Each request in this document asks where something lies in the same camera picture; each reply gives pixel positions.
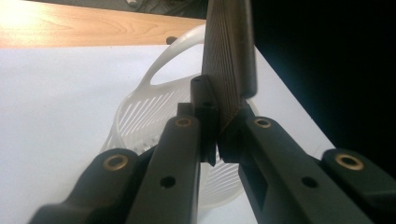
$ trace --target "curved white plastic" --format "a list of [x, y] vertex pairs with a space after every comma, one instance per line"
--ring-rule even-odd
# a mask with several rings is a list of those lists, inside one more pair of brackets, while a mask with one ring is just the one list
[[173, 42], [161, 55], [155, 60], [154, 64], [148, 69], [147, 73], [143, 77], [140, 85], [149, 85], [154, 75], [178, 54], [186, 49], [189, 49], [197, 44], [203, 44], [205, 39], [205, 25], [200, 25], [186, 34], [179, 37]]
[[[190, 101], [190, 77], [151, 85], [155, 74], [178, 54], [204, 42], [205, 26], [198, 26], [179, 37], [153, 63], [138, 87], [120, 104], [110, 134], [101, 151], [114, 147], [129, 148], [141, 154], [157, 145], [166, 121], [176, 115], [177, 103]], [[249, 102], [254, 113], [258, 111]], [[217, 155], [215, 167], [201, 164], [199, 208], [226, 204], [243, 191], [238, 165], [224, 163]]]

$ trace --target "dark background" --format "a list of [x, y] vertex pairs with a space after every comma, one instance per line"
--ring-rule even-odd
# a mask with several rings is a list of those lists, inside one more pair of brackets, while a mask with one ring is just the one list
[[395, 8], [384, 1], [252, 5], [257, 48], [321, 130], [395, 177]]

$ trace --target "ribbed black component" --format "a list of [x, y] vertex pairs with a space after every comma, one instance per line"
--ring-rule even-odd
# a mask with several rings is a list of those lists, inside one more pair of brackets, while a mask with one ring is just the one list
[[250, 1], [209, 1], [202, 74], [209, 77], [224, 130], [257, 91]]

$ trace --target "wooden table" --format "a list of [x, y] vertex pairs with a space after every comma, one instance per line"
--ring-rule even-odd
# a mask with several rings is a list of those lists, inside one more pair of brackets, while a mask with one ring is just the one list
[[204, 20], [1, 0], [0, 48], [161, 45]]

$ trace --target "white surface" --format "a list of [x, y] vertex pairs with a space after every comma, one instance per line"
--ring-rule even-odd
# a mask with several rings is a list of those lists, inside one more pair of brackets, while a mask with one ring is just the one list
[[[26, 223], [59, 203], [98, 155], [120, 101], [166, 46], [0, 49], [0, 223]], [[309, 154], [332, 144], [258, 54], [254, 102]], [[170, 62], [154, 83], [200, 72], [202, 46]], [[200, 223], [255, 223], [245, 194], [200, 211]]]

